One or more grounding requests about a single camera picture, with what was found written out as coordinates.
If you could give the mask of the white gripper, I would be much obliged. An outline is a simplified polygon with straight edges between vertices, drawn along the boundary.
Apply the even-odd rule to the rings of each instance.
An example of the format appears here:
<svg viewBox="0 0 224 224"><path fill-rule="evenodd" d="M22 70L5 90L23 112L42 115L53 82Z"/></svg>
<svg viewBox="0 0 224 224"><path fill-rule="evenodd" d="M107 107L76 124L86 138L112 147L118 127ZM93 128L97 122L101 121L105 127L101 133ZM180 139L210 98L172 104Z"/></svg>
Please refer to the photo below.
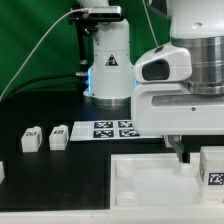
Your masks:
<svg viewBox="0 0 224 224"><path fill-rule="evenodd" d="M140 135L168 135L183 161L175 135L224 135L224 96L191 94L181 84L139 84L131 98L131 119Z"/></svg>

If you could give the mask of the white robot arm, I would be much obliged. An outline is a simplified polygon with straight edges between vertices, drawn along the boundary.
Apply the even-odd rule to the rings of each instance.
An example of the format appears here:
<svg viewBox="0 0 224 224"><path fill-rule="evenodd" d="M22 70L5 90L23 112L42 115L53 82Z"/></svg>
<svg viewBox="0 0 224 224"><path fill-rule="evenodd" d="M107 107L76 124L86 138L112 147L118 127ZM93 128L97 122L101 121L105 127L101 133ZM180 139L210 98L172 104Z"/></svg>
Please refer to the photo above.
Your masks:
<svg viewBox="0 0 224 224"><path fill-rule="evenodd" d="M182 135L224 134L224 0L142 0L155 47L129 60L129 23L109 0L77 0L93 35L94 60L84 97L131 105L134 129L169 138L179 155Z"/></svg>

